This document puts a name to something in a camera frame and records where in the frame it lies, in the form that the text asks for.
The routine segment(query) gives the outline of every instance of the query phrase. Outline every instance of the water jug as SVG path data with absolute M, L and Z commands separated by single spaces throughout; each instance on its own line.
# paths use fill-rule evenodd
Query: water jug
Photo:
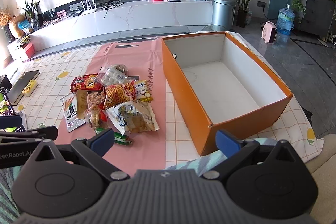
M 278 32 L 290 35 L 291 29 L 294 28 L 294 18 L 295 14 L 292 9 L 290 9 L 290 5 L 287 7 L 282 8 L 279 11 L 278 21 L 277 21 L 277 28 Z

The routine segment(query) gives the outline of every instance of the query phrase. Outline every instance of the trash can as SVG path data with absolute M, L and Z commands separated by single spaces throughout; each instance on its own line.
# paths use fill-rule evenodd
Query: trash can
M 212 25 L 223 26 L 230 30 L 233 26 L 233 19 L 236 10 L 235 0 L 212 0 Z

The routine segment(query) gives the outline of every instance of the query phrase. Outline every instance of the phone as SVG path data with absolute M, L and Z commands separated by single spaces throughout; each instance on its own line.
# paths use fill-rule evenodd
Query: phone
M 0 88 L 0 116 L 16 115 L 15 110 L 9 101 L 8 95 L 4 88 Z M 6 128 L 6 132 L 26 132 L 21 124 L 19 127 Z

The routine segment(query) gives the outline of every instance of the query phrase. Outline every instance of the orange box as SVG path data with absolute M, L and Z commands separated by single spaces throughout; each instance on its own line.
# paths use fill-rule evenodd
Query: orange box
M 245 139 L 270 127 L 293 97 L 274 72 L 226 32 L 162 38 L 162 54 L 164 74 L 200 155 L 218 150 L 219 129 Z

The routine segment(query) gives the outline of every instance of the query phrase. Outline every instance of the white snack bag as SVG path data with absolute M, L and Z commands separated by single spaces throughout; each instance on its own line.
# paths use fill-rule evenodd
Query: white snack bag
M 140 100 L 121 103 L 106 110 L 114 126 L 124 135 L 126 131 L 139 133 L 159 130 L 152 107 Z
M 59 101 L 62 104 L 68 132 L 71 132 L 82 124 L 85 124 L 85 119 L 78 119 L 77 117 L 77 97 L 75 93 L 70 93 L 61 98 Z

